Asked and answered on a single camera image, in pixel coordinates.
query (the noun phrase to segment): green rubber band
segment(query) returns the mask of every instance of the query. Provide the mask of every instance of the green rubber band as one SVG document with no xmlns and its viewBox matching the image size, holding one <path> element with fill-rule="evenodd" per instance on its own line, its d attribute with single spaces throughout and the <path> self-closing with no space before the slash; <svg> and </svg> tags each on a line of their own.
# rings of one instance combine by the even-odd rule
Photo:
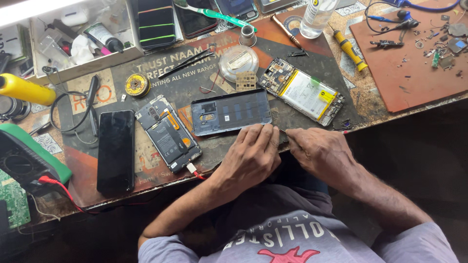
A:
<svg viewBox="0 0 468 263">
<path fill-rule="evenodd" d="M 150 28 L 150 27 L 159 27 L 159 26 L 170 26 L 170 25 L 174 26 L 174 24 L 161 24 L 161 25 L 145 26 L 145 27 L 139 27 L 139 28 Z"/>
<path fill-rule="evenodd" d="M 145 41 L 149 41 L 149 40 L 153 40 L 153 39 L 159 39 L 159 38 L 165 38 L 165 37 L 175 37 L 175 35 L 168 35 L 168 36 L 163 36 L 163 37 L 153 37 L 153 38 L 149 38 L 149 39 L 140 40 L 140 42 L 145 42 Z"/>
</svg>

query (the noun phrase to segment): plastic bottle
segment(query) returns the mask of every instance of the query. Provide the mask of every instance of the plastic bottle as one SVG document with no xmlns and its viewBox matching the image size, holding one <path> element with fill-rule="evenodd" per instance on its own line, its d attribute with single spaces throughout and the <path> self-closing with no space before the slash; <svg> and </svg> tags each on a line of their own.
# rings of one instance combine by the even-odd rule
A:
<svg viewBox="0 0 468 263">
<path fill-rule="evenodd" d="M 320 36 L 339 0 L 311 0 L 300 22 L 300 33 L 306 38 Z"/>
<path fill-rule="evenodd" d="M 51 105 L 57 96 L 51 88 L 32 83 L 8 73 L 0 75 L 0 95 L 44 106 Z"/>
<path fill-rule="evenodd" d="M 114 37 L 101 22 L 93 24 L 84 31 L 85 34 L 97 40 L 101 45 L 105 46 L 110 52 L 124 52 L 124 44 Z"/>
</svg>

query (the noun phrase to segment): toothbrush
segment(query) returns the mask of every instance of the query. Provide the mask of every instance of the toothbrush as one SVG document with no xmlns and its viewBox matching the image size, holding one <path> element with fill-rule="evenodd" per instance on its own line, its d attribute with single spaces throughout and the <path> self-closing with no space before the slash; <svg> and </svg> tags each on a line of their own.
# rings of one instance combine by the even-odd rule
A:
<svg viewBox="0 0 468 263">
<path fill-rule="evenodd" d="M 239 20 L 237 18 L 233 18 L 233 17 L 230 17 L 230 16 L 227 16 L 227 15 L 222 15 L 220 13 L 217 13 L 217 12 L 214 12 L 213 10 L 209 10 L 209 9 L 203 9 L 203 8 L 195 8 L 195 7 L 191 7 L 189 6 L 189 4 L 187 3 L 187 0 L 173 0 L 174 4 L 182 9 L 187 9 L 187 10 L 192 10 L 194 12 L 197 12 L 197 13 L 200 13 L 200 14 L 204 14 L 208 17 L 212 17 L 212 18 L 220 18 L 220 19 L 223 19 L 223 20 L 226 20 L 228 22 L 231 22 L 233 23 L 234 25 L 237 25 L 239 27 L 243 27 L 243 26 L 246 26 L 246 25 L 250 25 L 249 23 L 247 22 L 244 22 L 242 20 Z"/>
</svg>

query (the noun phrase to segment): copper screwdriver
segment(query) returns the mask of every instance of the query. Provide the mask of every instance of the copper screwdriver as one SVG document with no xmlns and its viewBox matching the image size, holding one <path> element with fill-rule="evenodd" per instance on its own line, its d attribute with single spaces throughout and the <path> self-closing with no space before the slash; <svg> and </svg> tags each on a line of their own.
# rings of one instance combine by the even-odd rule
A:
<svg viewBox="0 0 468 263">
<path fill-rule="evenodd" d="M 291 42 L 293 42 L 298 48 L 304 51 L 305 54 L 309 57 L 309 54 L 307 54 L 307 52 L 304 50 L 304 48 L 296 39 L 296 37 L 293 34 L 291 34 L 291 32 L 288 31 L 288 29 L 283 25 L 283 23 L 276 17 L 276 14 L 273 14 L 272 16 L 270 16 L 270 19 L 273 20 L 286 33 L 286 35 L 289 37 L 289 40 L 291 40 Z"/>
</svg>

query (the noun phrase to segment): plastic container lid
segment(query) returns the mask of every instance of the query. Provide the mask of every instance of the plastic container lid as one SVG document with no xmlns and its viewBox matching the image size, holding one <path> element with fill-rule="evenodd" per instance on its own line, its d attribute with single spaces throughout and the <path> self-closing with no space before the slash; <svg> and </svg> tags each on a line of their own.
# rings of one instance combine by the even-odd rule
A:
<svg viewBox="0 0 468 263">
<path fill-rule="evenodd" d="M 258 70 L 258 56 L 255 51 L 247 46 L 237 45 L 224 52 L 219 60 L 221 74 L 226 80 L 235 82 L 238 72 Z"/>
</svg>

